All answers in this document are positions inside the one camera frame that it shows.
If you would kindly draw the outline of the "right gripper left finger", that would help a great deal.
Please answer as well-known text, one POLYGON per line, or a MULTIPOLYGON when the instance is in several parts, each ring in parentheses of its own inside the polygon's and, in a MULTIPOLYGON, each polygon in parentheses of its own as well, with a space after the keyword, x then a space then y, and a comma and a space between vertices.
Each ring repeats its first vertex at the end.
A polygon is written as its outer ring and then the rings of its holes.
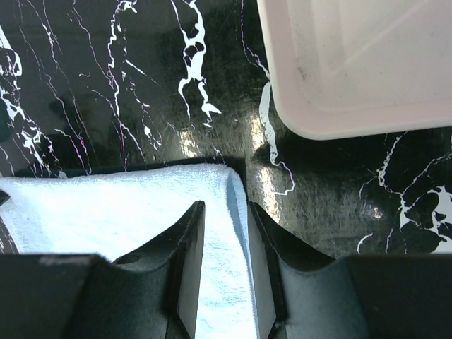
POLYGON ((194 338, 205 204, 112 263, 98 260, 70 321, 71 338, 194 338))

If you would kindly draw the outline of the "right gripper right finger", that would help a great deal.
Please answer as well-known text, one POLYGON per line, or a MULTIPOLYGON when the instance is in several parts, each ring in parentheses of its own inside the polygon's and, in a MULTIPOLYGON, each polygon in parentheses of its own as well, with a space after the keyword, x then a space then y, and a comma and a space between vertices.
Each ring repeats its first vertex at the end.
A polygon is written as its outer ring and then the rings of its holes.
POLYGON ((322 254, 257 203, 248 216, 259 338, 370 338, 347 265, 322 254))

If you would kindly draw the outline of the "light blue towel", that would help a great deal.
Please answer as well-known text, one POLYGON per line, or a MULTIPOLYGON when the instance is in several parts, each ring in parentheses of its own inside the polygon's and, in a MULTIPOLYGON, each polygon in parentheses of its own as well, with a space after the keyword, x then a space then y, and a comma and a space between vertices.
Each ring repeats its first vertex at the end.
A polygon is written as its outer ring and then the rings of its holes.
POLYGON ((239 175, 214 164, 64 179, 4 177, 1 207, 22 254, 99 254, 113 261, 205 203, 197 338, 257 338, 247 200, 239 175))

